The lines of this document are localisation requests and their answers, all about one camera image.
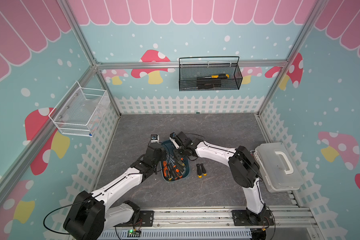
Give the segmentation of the teal plastic storage box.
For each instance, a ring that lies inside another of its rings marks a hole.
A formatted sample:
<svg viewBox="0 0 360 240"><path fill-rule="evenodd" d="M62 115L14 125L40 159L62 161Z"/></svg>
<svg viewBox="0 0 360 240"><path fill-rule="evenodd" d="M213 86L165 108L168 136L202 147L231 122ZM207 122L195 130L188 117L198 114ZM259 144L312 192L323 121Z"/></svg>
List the teal plastic storage box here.
<svg viewBox="0 0 360 240"><path fill-rule="evenodd" d="M164 180L170 183L185 179L191 171L189 166L189 160L187 158L178 160L174 156L173 150L175 147L173 146L170 140L164 141L162 145L167 151L167 159L165 161L167 162L167 167L170 172L170 179L167 181L164 178L163 170L162 170L162 176ZM160 167L163 169L163 162L160 163Z"/></svg>

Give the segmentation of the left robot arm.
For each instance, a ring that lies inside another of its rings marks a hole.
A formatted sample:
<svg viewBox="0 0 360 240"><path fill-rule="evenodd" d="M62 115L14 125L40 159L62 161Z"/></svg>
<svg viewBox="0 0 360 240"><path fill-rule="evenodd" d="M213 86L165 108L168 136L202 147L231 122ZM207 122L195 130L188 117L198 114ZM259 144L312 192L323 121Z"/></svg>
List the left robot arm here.
<svg viewBox="0 0 360 240"><path fill-rule="evenodd" d="M80 192L63 224L64 230L77 240L96 240L103 231L119 224L135 223L140 208L126 201L111 210L111 206L129 190L138 186L154 172L167 151L160 143L149 143L146 153L131 164L118 178L91 193Z"/></svg>

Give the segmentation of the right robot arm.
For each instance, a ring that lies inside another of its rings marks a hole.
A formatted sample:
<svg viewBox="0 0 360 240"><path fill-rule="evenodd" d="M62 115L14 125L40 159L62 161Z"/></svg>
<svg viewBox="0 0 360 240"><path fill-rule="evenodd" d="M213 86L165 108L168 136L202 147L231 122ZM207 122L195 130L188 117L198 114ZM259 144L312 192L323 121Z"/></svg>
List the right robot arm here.
<svg viewBox="0 0 360 240"><path fill-rule="evenodd" d="M259 187L259 181L262 179L260 166L247 148L225 148L201 139L191 140L183 132L171 133L170 141L175 147L176 158L206 158L228 166L234 181L243 188L247 200L245 219L252 225L257 225L263 220L267 205L262 199Z"/></svg>

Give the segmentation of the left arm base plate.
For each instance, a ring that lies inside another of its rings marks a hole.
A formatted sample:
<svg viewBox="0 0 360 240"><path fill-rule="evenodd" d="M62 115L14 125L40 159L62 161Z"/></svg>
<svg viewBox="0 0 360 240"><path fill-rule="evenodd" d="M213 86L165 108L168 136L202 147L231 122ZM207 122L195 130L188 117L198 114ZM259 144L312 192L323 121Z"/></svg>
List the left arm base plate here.
<svg viewBox="0 0 360 240"><path fill-rule="evenodd" d="M134 213L131 220L126 223L118 224L116 227L152 227L154 211L139 211Z"/></svg>

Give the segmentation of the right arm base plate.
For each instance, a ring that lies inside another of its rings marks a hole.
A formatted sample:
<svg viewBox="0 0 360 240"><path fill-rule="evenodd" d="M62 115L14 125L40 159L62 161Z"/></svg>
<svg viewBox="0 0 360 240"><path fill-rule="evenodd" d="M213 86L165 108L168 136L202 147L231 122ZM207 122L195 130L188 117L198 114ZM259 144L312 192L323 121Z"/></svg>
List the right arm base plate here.
<svg viewBox="0 0 360 240"><path fill-rule="evenodd" d="M232 210L231 213L235 226L268 227L275 225L275 218L269 210L258 215L248 210Z"/></svg>

